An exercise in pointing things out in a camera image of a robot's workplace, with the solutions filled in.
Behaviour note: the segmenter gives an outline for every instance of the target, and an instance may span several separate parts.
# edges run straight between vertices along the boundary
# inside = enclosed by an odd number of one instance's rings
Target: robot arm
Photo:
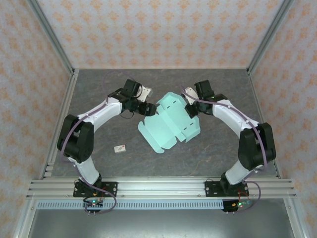
[[[96,130],[125,110],[145,116],[154,115],[156,106],[145,101],[151,94],[151,88],[146,88],[140,83],[128,79],[122,89],[109,94],[108,99],[95,108],[77,117],[68,115],[65,118],[57,142],[58,150],[62,150],[65,139],[74,125],[84,118],[74,130],[75,133],[78,132],[79,134],[76,135],[73,132],[67,141],[64,155],[76,165],[82,178],[89,184],[96,187],[100,187],[101,184],[101,176],[96,170],[91,157]]]
[[[234,185],[241,183],[254,169],[263,166],[264,158],[256,138],[255,132],[249,123],[247,123],[241,115],[230,108],[236,109],[231,102],[222,94],[215,95],[211,89],[210,83],[202,81],[195,84],[197,93],[192,88],[186,88],[183,95],[189,102],[185,107],[187,113],[192,118],[198,113],[206,115],[213,115],[227,124],[239,137],[239,160],[221,176],[221,186],[226,192],[234,187]],[[207,104],[197,102],[193,98],[200,100],[219,103]],[[275,145],[273,140],[272,128],[268,123],[259,123],[242,114],[248,122],[252,123],[259,132],[261,141],[264,145],[266,160],[272,161],[276,157]]]

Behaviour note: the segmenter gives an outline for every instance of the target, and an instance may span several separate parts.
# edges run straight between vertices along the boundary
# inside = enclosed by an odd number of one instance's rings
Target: speckled surface
[[[112,73],[102,80],[108,70],[80,70],[69,113],[78,115],[105,99],[105,95],[123,87],[126,76]],[[216,94],[222,93],[238,109],[260,121],[256,101],[244,69],[130,69],[125,70],[136,81],[151,87],[148,102],[156,103],[167,92],[180,93],[180,85],[194,88],[194,83],[208,79]],[[109,176],[210,176],[219,177],[238,160],[238,137],[217,118],[199,115],[201,133],[188,143],[177,142],[170,150],[157,154],[138,131],[143,116],[132,119],[119,116],[109,120],[95,133],[92,154],[97,170]],[[125,144],[126,152],[115,154],[114,146]],[[260,175],[275,176],[270,163]],[[57,157],[52,176],[76,176],[70,164]]]

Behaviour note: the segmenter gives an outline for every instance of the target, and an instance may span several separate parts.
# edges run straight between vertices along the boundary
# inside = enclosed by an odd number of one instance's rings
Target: gray metal floor
[[[105,95],[123,87],[127,77],[112,73],[102,81],[108,70],[80,70],[69,113],[84,113],[105,99]],[[125,70],[154,94],[148,99],[156,103],[167,92],[180,94],[180,85],[194,88],[194,83],[208,79],[216,94],[222,93],[243,113],[260,121],[257,104],[245,69],[133,69]],[[115,117],[95,134],[93,160],[103,177],[111,176],[210,176],[219,177],[238,159],[238,138],[219,119],[199,115],[201,133],[189,141],[177,142],[163,154],[153,151],[138,131],[143,116],[132,119]],[[114,146],[126,145],[126,152],[114,153]],[[259,176],[276,176],[273,163]],[[52,176],[76,176],[69,164],[57,156]]]
[[[38,210],[29,238],[293,238],[283,200],[244,213],[221,210]]]

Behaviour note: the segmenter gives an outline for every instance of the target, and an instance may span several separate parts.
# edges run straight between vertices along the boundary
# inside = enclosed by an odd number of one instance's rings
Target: black mounting bracket
[[[206,197],[246,197],[245,194],[239,193],[238,191],[245,192],[249,196],[249,188],[246,184],[243,183],[231,185],[230,190],[227,190],[225,192],[220,185],[220,181],[205,182]]]
[[[112,193],[115,197],[117,196],[118,191],[118,182],[105,182],[102,181],[101,185],[98,187],[102,188],[103,190]],[[75,182],[73,197],[111,197],[106,193],[102,193],[98,190],[90,188],[81,180],[77,180]]]

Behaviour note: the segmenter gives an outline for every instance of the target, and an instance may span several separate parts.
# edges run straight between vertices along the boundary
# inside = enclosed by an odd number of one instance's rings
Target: orange patterned wall
[[[73,67],[246,68],[283,0],[39,0]]]
[[[283,174],[295,179],[306,222],[317,234],[316,0],[294,1],[253,81]]]
[[[26,0],[0,1],[0,237],[13,236],[37,179],[68,73]]]

